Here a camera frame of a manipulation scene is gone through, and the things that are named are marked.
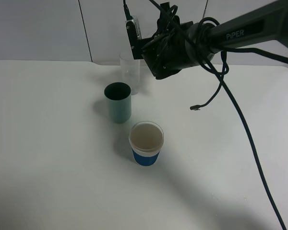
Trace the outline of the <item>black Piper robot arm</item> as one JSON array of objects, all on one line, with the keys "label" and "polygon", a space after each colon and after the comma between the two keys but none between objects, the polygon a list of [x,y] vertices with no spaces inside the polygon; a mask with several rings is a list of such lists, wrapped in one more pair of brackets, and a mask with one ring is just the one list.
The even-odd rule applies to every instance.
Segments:
[{"label": "black Piper robot arm", "polygon": [[141,54],[158,80],[182,69],[204,65],[218,52],[256,53],[288,64],[287,57],[252,48],[276,40],[288,48],[288,0],[276,0],[223,24],[214,18],[179,24],[170,12],[160,10],[162,30],[141,48]]}]

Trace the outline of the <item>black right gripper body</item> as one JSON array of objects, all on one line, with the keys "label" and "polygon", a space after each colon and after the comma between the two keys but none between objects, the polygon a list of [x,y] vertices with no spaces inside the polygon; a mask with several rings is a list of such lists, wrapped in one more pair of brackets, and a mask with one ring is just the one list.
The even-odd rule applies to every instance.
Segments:
[{"label": "black right gripper body", "polygon": [[157,80],[200,65],[192,46],[173,26],[165,25],[158,21],[152,40],[141,48],[142,57]]}]

